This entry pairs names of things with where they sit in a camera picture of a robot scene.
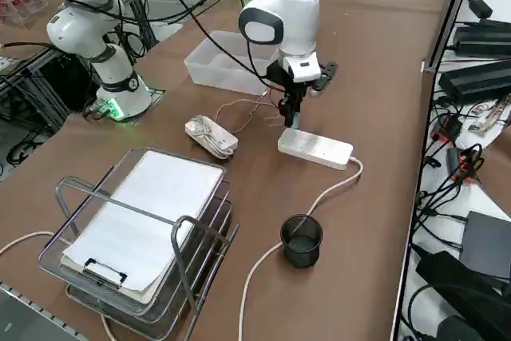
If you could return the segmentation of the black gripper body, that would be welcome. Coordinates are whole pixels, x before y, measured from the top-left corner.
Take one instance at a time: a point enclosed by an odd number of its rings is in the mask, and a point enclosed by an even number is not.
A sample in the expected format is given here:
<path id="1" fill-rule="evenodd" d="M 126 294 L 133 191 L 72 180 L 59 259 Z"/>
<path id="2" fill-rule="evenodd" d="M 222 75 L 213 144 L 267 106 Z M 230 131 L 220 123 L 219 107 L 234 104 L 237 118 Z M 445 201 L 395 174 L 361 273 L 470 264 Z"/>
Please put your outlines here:
<path id="1" fill-rule="evenodd" d="M 316 83 L 316 80 L 295 82 L 292 76 L 280 66 L 277 60 L 273 61 L 267 67 L 266 78 L 277 85 L 281 85 L 287 93 L 290 93 L 293 89 L 314 87 Z"/>

